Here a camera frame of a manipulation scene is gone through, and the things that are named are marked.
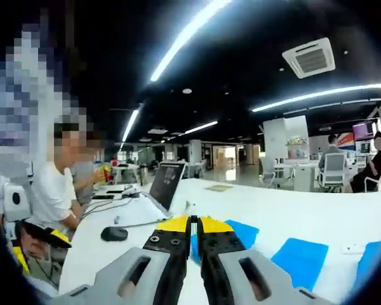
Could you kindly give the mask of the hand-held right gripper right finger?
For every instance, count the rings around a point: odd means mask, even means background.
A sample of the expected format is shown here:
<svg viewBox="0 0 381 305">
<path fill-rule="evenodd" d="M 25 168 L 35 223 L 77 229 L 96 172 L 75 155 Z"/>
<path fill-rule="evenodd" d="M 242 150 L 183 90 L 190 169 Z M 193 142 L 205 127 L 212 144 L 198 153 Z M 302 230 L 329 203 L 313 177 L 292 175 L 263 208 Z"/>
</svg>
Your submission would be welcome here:
<svg viewBox="0 0 381 305">
<path fill-rule="evenodd" d="M 201 277 L 210 304 L 330 304 L 295 288 L 291 276 L 259 251 L 243 245 L 233 228 L 198 218 Z"/>
</svg>

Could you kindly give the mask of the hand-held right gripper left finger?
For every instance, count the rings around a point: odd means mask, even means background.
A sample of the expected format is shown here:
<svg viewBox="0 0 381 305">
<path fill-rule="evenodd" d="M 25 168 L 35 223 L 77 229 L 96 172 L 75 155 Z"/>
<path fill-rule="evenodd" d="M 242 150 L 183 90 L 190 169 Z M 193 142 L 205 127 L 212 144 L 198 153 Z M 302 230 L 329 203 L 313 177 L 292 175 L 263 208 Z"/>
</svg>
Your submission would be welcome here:
<svg viewBox="0 0 381 305">
<path fill-rule="evenodd" d="M 160 223 L 142 248 L 133 247 L 53 304 L 177 304 L 187 272 L 191 220 Z"/>
</svg>

